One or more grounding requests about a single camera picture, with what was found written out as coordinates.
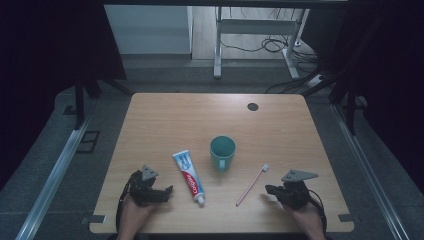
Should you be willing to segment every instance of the dark background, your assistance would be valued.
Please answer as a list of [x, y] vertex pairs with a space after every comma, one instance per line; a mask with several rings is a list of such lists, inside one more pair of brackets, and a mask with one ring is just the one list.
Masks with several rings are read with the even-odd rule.
[[45, 126], [60, 91], [76, 79], [92, 89], [96, 79], [125, 79], [125, 73], [100, 2], [1, 1], [0, 32], [3, 187]]
[[[325, 13], [313, 11], [310, 19], [315, 16], [320, 26], [311, 26], [314, 21], [310, 21], [304, 32], [323, 31], [310, 36], [327, 45], [305, 41], [326, 60], [326, 68], [335, 71], [349, 58], [372, 13], [327, 12], [324, 20]], [[358, 93], [368, 102], [366, 118], [421, 191], [422, 15], [417, 1], [393, 1], [357, 68]], [[47, 122], [58, 92], [74, 85], [77, 78], [89, 85], [95, 79], [125, 79], [125, 74], [100, 2], [2, 1], [0, 32], [3, 187]]]

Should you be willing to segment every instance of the metal rail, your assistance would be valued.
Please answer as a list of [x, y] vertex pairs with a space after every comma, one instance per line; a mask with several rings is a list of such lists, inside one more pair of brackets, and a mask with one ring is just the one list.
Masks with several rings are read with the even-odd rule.
[[69, 163], [74, 156], [78, 144], [84, 135], [85, 129], [91, 120], [94, 109], [95, 105], [90, 108], [86, 118], [81, 124], [81, 127], [78, 130], [72, 131], [68, 142], [63, 148], [62, 153], [60, 154], [55, 166], [53, 167], [49, 178], [44, 184], [43, 189], [38, 195], [37, 200], [29, 212], [28, 217], [22, 225], [22, 228], [19, 231], [16, 239], [34, 239], [35, 234], [37, 233], [37, 230], [40, 227], [44, 216], [46, 215], [47, 209], [49, 208], [50, 203], [52, 202], [53, 197], [55, 196], [56, 191], [62, 182], [63, 176], [68, 169]]
[[386, 219], [387, 225], [395, 239], [397, 240], [407, 240], [409, 239], [408, 234], [403, 227], [402, 221], [399, 218], [396, 210], [393, 207], [392, 202], [389, 197], [386, 195], [383, 187], [381, 186], [377, 176], [372, 169], [372, 166], [369, 164], [369, 161], [361, 148], [358, 140], [354, 135], [352, 135], [347, 128], [344, 121], [344, 114], [340, 109], [340, 106], [332, 105], [333, 110], [336, 112], [336, 115], [339, 120], [339, 124], [341, 129], [343, 130], [343, 134], [349, 142], [349, 145], [355, 155], [355, 159], [358, 163], [359, 168], [364, 174], [365, 180], [368, 183], [369, 188], [371, 189], [374, 198], [380, 207], [380, 210]]

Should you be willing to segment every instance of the teal cup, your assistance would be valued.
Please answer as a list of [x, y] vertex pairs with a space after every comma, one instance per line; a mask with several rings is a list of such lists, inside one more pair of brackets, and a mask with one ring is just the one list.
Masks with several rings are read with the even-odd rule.
[[225, 172], [231, 165], [236, 152], [236, 143], [227, 136], [218, 136], [210, 145], [212, 165], [220, 172]]

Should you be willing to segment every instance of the white wall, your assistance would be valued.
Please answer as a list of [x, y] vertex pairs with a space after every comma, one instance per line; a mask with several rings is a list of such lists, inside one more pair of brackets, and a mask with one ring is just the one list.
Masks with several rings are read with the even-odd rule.
[[189, 54], [192, 8], [105, 5], [120, 54]]

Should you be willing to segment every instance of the toothpaste tube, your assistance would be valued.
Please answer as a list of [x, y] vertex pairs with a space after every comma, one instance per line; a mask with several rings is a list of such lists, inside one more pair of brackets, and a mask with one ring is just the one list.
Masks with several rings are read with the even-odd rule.
[[174, 157], [175, 161], [180, 167], [181, 172], [183, 173], [184, 178], [187, 181], [188, 188], [193, 195], [193, 199], [202, 206], [205, 203], [205, 192], [203, 191], [202, 184], [200, 183], [196, 170], [194, 170], [190, 153], [188, 150], [184, 150], [172, 156]]

